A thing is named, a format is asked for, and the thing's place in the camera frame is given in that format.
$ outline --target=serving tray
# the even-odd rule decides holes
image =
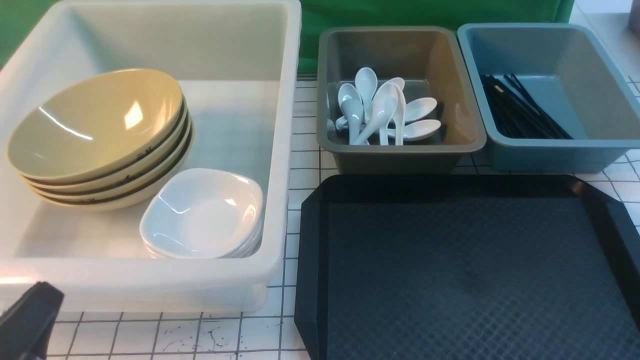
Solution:
[[[572,176],[334,176],[302,205],[312,359],[639,359],[640,236]]]

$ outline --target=gray tray bin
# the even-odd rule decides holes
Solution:
[[[595,173],[640,148],[640,104],[588,29],[467,24],[458,36],[495,170]],[[510,73],[574,140],[512,139],[497,131],[480,75]]]
[[[405,78],[407,101],[431,96],[441,102],[427,118],[442,121],[431,138],[404,146],[348,145],[347,134],[328,129],[342,114],[341,84],[352,83],[361,67],[376,71],[380,83]],[[448,173],[465,154],[481,149],[486,133],[454,33],[437,27],[336,28],[320,38],[317,140],[333,153],[343,174]]]

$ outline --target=blue gray bin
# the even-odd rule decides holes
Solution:
[[[458,36],[495,170],[599,172],[629,149],[640,149],[640,103],[586,28],[467,24]],[[498,132],[480,75],[511,73],[574,140],[516,139]]]

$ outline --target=green fabric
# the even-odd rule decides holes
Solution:
[[[0,67],[57,0],[0,0]],[[315,73],[320,34],[363,25],[435,25],[468,22],[568,22],[573,0],[301,0],[299,72]]]

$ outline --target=stack of white dishes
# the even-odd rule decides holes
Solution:
[[[260,186],[206,168],[185,170],[154,197],[140,222],[153,258],[243,258],[262,239]]]
[[[180,85],[164,72],[119,70],[76,84],[13,132],[9,162],[42,199],[110,210],[155,195],[194,140]]]

